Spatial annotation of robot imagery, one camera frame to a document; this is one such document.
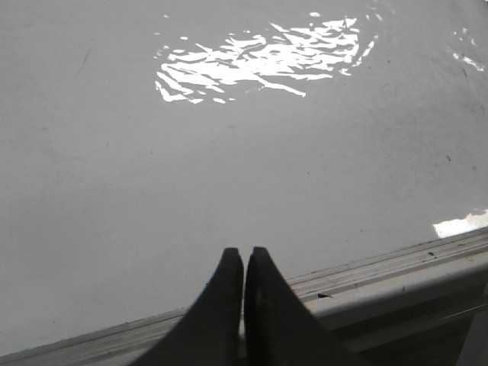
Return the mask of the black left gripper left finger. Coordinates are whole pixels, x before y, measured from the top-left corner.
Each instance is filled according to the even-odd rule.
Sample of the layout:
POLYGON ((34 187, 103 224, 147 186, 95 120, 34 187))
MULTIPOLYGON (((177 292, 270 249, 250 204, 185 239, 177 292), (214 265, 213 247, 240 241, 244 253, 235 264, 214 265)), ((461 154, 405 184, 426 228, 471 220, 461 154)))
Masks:
POLYGON ((243 263, 227 248, 187 313, 133 365, 235 365, 238 360, 243 263))

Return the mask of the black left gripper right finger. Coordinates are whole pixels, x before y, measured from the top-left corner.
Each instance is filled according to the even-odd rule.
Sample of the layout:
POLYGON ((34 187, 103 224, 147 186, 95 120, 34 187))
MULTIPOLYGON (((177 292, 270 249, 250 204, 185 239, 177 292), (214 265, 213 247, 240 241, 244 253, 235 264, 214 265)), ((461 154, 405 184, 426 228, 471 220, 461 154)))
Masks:
POLYGON ((249 259, 244 299, 250 365, 366 365, 303 305, 267 249, 249 259))

